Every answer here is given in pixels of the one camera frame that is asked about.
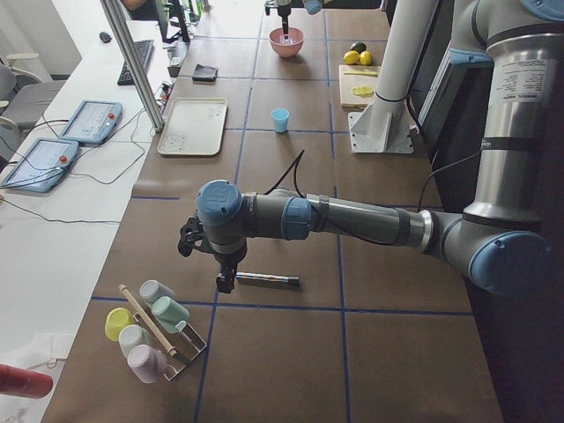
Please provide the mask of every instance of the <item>red can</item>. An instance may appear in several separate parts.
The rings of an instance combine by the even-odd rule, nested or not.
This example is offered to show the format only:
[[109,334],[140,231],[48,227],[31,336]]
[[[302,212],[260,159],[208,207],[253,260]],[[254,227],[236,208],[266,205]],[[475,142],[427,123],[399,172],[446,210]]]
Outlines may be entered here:
[[53,379],[43,373],[0,364],[0,393],[43,398],[53,389]]

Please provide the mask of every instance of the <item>wooden cutting board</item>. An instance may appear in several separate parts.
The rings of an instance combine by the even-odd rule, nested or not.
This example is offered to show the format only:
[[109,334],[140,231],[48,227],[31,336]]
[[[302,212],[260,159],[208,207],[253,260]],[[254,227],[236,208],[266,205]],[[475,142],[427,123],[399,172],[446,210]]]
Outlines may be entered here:
[[353,94],[355,86],[371,86],[376,88],[377,76],[352,75],[347,72],[377,72],[380,73],[380,66],[360,66],[340,64],[338,66],[338,89],[341,95],[341,106],[344,108],[365,108],[372,102],[374,95],[359,96]]

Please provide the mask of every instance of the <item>keyboard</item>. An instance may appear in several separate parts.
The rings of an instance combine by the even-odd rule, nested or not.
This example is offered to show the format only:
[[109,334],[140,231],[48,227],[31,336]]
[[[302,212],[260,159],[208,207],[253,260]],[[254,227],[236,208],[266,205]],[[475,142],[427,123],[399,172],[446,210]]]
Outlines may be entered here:
[[[137,56],[143,65],[143,69],[147,71],[149,69],[149,64],[151,64],[152,53],[155,50],[153,46],[152,40],[143,40],[143,41],[135,41],[135,50],[137,51]],[[118,85],[133,85],[133,77],[131,76],[131,72],[127,67],[127,64],[124,63],[122,67],[122,72],[120,73],[120,77],[117,79]]]

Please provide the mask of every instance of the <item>baking tray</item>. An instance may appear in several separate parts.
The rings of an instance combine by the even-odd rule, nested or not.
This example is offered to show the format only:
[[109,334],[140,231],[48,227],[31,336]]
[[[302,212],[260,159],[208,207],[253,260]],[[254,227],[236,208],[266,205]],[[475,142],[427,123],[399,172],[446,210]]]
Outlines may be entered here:
[[221,148],[226,99],[175,99],[157,152],[166,156],[213,156]]

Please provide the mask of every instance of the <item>bowl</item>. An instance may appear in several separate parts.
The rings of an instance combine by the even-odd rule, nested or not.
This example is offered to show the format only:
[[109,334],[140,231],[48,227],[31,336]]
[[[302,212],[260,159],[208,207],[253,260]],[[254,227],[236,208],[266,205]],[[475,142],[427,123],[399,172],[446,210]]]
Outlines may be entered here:
[[282,28],[275,29],[269,36],[272,49],[280,57],[296,56],[303,46],[303,32],[298,28],[288,28],[288,38],[284,39]]

